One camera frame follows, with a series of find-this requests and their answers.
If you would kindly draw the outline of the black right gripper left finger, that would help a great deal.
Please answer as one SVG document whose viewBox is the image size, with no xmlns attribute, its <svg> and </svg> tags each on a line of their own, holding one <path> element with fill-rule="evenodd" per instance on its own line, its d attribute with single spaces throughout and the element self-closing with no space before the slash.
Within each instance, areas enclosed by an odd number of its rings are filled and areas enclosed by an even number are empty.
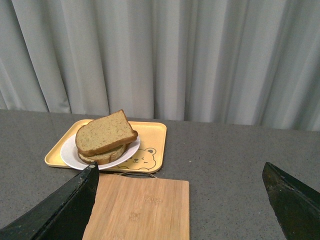
<svg viewBox="0 0 320 240">
<path fill-rule="evenodd" d="M 0 231 L 2 240 L 81 240 L 99 183 L 97 163 L 49 195 Z"/>
</svg>

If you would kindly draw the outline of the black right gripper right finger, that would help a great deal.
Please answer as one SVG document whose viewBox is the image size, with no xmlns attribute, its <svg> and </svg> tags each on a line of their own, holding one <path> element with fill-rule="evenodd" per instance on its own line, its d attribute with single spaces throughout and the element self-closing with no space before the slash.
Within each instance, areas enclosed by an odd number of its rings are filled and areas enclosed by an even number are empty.
<svg viewBox="0 0 320 240">
<path fill-rule="evenodd" d="M 320 193 L 266 162 L 262 179 L 277 221 L 287 240 L 320 238 Z"/>
</svg>

